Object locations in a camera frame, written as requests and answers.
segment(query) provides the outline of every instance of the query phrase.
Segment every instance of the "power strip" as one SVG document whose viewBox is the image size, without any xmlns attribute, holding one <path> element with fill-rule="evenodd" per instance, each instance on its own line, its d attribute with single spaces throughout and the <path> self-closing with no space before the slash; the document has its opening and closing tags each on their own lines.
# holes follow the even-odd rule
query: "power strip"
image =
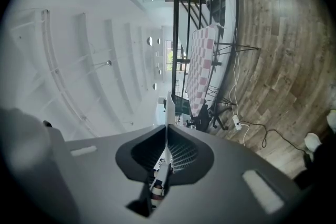
<svg viewBox="0 0 336 224">
<path fill-rule="evenodd" d="M 241 130 L 242 129 L 242 125 L 241 125 L 241 123 L 240 123 L 240 120 L 239 120 L 239 118 L 238 118 L 238 115 L 234 115 L 233 117 L 232 117 L 232 119 L 233 119 L 233 122 L 235 123 L 235 127 L 236 127 L 236 129 L 237 130 Z"/>
</svg>

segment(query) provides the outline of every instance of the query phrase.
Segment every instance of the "checkered blanket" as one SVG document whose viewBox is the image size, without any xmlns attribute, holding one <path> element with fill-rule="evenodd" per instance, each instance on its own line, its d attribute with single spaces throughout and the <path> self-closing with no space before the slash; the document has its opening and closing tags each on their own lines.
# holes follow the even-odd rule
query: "checkered blanket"
<svg viewBox="0 0 336 224">
<path fill-rule="evenodd" d="M 215 24 L 195 31 L 192 37 L 187 92 L 194 117 L 198 116 L 208 87 L 213 48 L 216 38 Z"/>
</svg>

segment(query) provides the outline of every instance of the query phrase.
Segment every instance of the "black cable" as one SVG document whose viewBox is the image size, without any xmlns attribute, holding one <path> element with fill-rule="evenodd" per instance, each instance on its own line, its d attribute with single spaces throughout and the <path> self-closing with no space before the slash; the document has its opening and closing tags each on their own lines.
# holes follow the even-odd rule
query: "black cable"
<svg viewBox="0 0 336 224">
<path fill-rule="evenodd" d="M 280 133 L 279 133 L 277 130 L 275 130 L 275 129 L 267 130 L 267 129 L 266 129 L 266 126 L 263 125 L 263 124 L 250 123 L 250 122 L 248 122 L 248 121 L 241 121 L 241 122 L 246 122 L 246 123 L 251 124 L 251 125 L 259 125 L 259 126 L 264 127 L 264 129 L 265 129 L 265 136 L 264 136 L 264 139 L 263 139 L 263 141 L 262 141 L 262 143 L 261 143 L 261 146 L 262 146 L 263 148 L 265 148 L 265 147 L 267 146 L 267 141 L 266 141 L 267 134 L 268 134 L 269 132 L 271 132 L 271 131 L 274 131 L 274 132 L 277 132 L 283 140 L 285 140 L 288 144 L 292 145 L 295 149 L 297 149 L 297 150 L 299 150 L 299 151 L 302 151 L 303 153 L 306 153 L 306 151 L 304 151 L 304 150 L 302 150 L 302 149 L 297 148 L 296 146 L 294 146 L 289 140 L 287 140 L 286 138 L 284 138 L 284 136 L 283 136 L 282 134 L 280 134 Z"/>
</svg>

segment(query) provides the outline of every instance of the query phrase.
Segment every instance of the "white shoe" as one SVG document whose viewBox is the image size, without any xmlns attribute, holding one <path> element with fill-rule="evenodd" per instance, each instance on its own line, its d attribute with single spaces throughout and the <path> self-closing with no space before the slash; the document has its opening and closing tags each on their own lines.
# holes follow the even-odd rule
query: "white shoe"
<svg viewBox="0 0 336 224">
<path fill-rule="evenodd" d="M 304 139 L 306 147 L 312 152 L 322 144 L 319 137 L 314 133 L 308 133 Z"/>
<path fill-rule="evenodd" d="M 327 116 L 327 122 L 334 133 L 336 133 L 336 110 L 330 110 Z"/>
</svg>

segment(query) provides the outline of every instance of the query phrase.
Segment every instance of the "wooden floor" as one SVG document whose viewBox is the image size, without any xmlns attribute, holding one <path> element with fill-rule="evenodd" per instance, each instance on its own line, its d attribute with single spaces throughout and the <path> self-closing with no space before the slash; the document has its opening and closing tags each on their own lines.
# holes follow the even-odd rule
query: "wooden floor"
<svg viewBox="0 0 336 224">
<path fill-rule="evenodd" d="M 237 43 L 261 48 L 239 54 L 239 118 L 277 129 L 306 149 L 305 135 L 321 135 L 336 108 L 336 36 L 328 10 L 321 0 L 239 0 L 239 13 Z M 233 82 L 232 64 L 226 97 Z M 210 133 L 243 143 L 247 127 L 236 131 L 232 113 L 222 119 L 229 119 L 229 130 Z M 302 152 L 277 133 L 270 132 L 262 148 L 264 133 L 251 126 L 246 146 L 290 177 L 304 169 Z"/>
</svg>

